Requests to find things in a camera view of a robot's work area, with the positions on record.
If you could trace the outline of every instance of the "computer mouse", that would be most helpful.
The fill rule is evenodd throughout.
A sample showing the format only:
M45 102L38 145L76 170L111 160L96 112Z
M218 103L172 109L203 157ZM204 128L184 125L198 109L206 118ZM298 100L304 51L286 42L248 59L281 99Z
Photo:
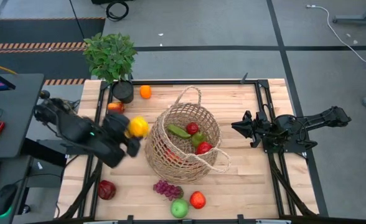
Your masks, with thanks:
M13 204L14 196L16 196L17 186L15 184L7 184L0 190L0 215L5 214Z

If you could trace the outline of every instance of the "wooden table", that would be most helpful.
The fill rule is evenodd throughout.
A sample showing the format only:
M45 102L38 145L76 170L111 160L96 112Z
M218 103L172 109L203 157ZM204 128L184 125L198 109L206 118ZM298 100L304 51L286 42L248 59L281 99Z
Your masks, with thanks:
M284 79L268 81L276 116L292 114ZM185 87L186 85L152 86L152 97L145 100L140 97L139 87L136 86L134 101L126 105L125 115L129 118L144 116L152 125L156 118L173 104ZM219 122L222 129L220 148L230 155L232 166L225 174L211 171L193 184L181 185L186 200L196 190L203 192L207 198L207 205L203 209L196 210L191 207L186 218L235 219L237 214L244 214L245 218L277 218L268 156L261 147L250 148L250 140L242 137L230 125L234 121L241 120L246 110L250 110L253 114L259 111L254 86L197 85L197 87L202 90L202 106L206 107ZM78 113L80 116L94 119L99 92L100 81L85 82ZM196 102L195 93L194 90L187 92L182 101ZM107 96L108 90L103 100L101 120L106 112L104 108L106 108ZM296 154L285 155L292 188L302 201L317 213L316 199L306 161ZM87 156L80 156L65 170L59 195L61 214L66 211L81 190L86 161ZM220 168L225 167L226 160L220 156L215 165ZM126 220L128 215L134 215L135 220L174 219L169 212L170 201L153 191L153 184L159 180L159 177L148 165L144 150L140 150L136 158L125 157L114 169L103 165L101 179L115 183L117 193L112 200L98 200L96 220ZM280 189L284 210L288 213L286 194L282 187ZM89 215L91 199L90 192L87 197L85 216Z

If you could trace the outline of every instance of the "green plant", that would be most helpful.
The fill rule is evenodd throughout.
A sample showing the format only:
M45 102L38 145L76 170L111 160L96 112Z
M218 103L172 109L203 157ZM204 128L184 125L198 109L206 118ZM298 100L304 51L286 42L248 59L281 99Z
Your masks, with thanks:
M132 72L133 56L137 54L130 36L109 34L102 37L99 33L84 41L88 47L83 54L92 75L104 78L108 83L128 79L128 74Z

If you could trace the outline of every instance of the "basket handle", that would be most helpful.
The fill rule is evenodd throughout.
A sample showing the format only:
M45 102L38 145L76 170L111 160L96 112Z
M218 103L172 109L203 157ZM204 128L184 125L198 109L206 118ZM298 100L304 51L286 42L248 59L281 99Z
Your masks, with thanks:
M228 164L227 164L227 167L226 168L224 168L224 169L215 168L215 167L211 166L207 161L201 159L199 156L197 156L197 155L195 155L193 153L188 154L186 158L192 156L192 157L198 159L198 161L204 163L209 169L212 169L212 170L214 170L216 172L227 172L229 170L231 164L232 164L232 160L230 159L230 156L226 152L224 152L223 150L218 149L216 147L213 148L213 149L211 149L211 150L216 150L216 151L222 153L222 155L224 155L227 158Z
M188 86L188 87L184 88L184 90L179 94L179 96L177 97L175 103L173 104L173 106L171 106L171 108L174 107L175 105L177 105L179 103L179 101L181 100L181 98L183 97L184 93L186 93L191 88L198 91L198 103L197 104L201 105L201 90L199 88L191 85L191 86Z

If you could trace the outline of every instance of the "grape bunch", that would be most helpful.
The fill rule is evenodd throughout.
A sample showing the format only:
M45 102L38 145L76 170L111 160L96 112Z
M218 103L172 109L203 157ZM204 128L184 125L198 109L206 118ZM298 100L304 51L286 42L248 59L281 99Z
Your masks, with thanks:
M152 189L161 195L165 195L170 201L183 197L183 190L181 187L176 187L172 184L169 185L165 180L159 180L158 183L154 184Z

